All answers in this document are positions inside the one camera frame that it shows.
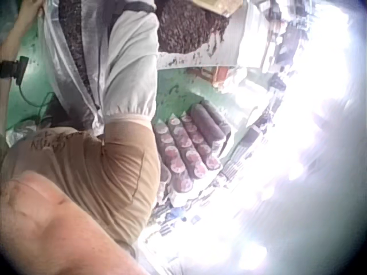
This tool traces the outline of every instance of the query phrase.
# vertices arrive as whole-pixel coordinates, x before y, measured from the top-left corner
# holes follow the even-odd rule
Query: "sleeve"
[[[151,121],[157,95],[158,19],[125,11],[110,36],[106,89],[101,95],[105,124]]]

